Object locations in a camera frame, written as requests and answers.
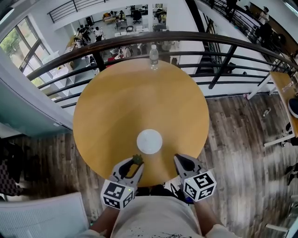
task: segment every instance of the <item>table top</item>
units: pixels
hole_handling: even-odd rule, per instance
[[[132,59],[100,72],[85,87],[74,112],[74,139],[92,170],[109,177],[113,167],[132,155],[145,163],[139,186],[177,176],[174,154],[197,157],[207,139],[209,112],[195,81],[178,67]],[[163,139],[155,154],[142,153],[137,136],[146,129]]]
[[[287,91],[283,92],[283,88],[291,83],[291,78],[287,73],[270,72],[270,75],[284,104],[284,109],[286,110],[286,113],[290,120],[292,131],[295,137],[298,137],[298,119],[292,116],[288,108],[288,101],[296,97],[296,91],[294,89],[294,86],[292,86]]]

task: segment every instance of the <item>wooden floor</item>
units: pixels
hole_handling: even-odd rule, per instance
[[[273,237],[264,226],[278,224],[288,212],[290,196],[298,193],[298,179],[286,185],[284,170],[296,162],[298,147],[263,143],[281,135],[288,123],[278,95],[208,99],[209,136],[199,159],[213,171],[217,190],[209,198],[222,223],[240,237]],[[263,111],[271,112],[263,118]],[[87,216],[95,220],[102,212],[103,179],[79,155],[71,134],[51,138],[17,138],[41,159],[42,179],[25,184],[34,198],[81,191]]]

